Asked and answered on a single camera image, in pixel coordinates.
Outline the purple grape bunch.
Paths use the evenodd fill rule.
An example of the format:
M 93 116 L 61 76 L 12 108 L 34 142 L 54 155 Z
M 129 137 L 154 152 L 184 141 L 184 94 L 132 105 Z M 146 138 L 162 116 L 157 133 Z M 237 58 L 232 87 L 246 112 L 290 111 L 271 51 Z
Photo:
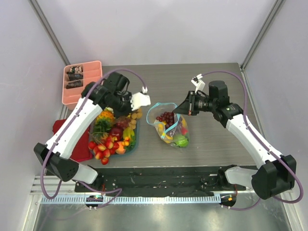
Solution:
M 160 128 L 164 126 L 165 129 L 168 129 L 175 123 L 175 114 L 173 112 L 164 112 L 160 116 L 157 116 L 155 121 L 160 122 Z

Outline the clear zip top bag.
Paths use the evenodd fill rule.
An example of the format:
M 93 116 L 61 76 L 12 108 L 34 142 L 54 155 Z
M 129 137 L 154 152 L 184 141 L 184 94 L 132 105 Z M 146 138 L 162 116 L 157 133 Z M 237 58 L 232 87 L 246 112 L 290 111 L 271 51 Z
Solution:
M 190 134 L 185 118 L 173 112 L 175 103 L 156 103 L 146 116 L 146 122 L 155 128 L 160 139 L 173 147 L 185 148 Z

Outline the red chili pepper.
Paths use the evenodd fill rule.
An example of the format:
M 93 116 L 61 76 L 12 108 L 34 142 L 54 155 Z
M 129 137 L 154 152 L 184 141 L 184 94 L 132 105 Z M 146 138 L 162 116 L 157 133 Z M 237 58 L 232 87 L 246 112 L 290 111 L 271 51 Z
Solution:
M 185 136 L 188 133 L 188 130 L 185 127 L 181 128 L 181 134 Z

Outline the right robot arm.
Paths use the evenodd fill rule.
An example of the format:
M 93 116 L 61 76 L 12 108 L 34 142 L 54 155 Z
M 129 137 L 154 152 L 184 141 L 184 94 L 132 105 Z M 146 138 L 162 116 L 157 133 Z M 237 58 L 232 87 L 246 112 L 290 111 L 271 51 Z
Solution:
M 277 153 L 275 149 L 243 115 L 242 108 L 230 102 L 228 88 L 224 81 L 209 83 L 209 93 L 203 93 L 205 83 L 193 78 L 196 89 L 189 91 L 185 100 L 174 109 L 175 114 L 195 116 L 199 112 L 211 112 L 224 128 L 233 134 L 251 155 L 256 170 L 231 166 L 217 178 L 223 190 L 234 184 L 253 189 L 263 200 L 274 197 L 294 187 L 295 179 L 290 171 L 296 170 L 296 161 L 291 156 Z

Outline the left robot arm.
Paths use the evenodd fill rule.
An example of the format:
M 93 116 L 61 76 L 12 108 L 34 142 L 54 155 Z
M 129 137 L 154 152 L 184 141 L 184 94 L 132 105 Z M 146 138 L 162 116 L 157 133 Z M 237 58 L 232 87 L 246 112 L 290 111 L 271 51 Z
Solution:
M 76 180 L 86 183 L 92 192 L 102 188 L 98 172 L 71 159 L 77 142 L 92 121 L 106 108 L 112 108 L 116 116 L 127 116 L 151 101 L 147 87 L 137 93 L 125 91 L 129 80 L 117 71 L 110 71 L 97 82 L 89 83 L 82 91 L 76 107 L 59 130 L 44 144 L 37 143 L 34 153 L 47 169 L 63 182 Z

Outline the yellow pear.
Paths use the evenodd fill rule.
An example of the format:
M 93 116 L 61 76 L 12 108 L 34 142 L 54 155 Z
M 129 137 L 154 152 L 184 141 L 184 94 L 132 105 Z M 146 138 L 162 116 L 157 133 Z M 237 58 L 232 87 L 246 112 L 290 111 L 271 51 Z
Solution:
M 164 126 L 162 126 L 161 128 L 158 126 L 157 132 L 165 143 L 170 144 L 171 146 L 175 146 L 175 144 L 173 143 L 173 137 L 175 135 L 182 135 L 181 134 L 182 127 L 185 127 L 188 130 L 187 123 L 184 119 L 179 121 L 178 125 L 174 129 L 170 130 L 169 132 L 166 132 L 166 129 L 164 128 Z

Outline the brown longan bunch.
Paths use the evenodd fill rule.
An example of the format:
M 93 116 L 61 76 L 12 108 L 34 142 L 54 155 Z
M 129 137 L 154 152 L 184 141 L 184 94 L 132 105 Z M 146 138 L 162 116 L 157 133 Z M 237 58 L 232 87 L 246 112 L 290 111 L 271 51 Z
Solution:
M 141 118 L 142 118 L 142 109 L 139 108 L 128 116 L 129 119 L 128 127 L 134 130 L 137 126 L 137 121 Z

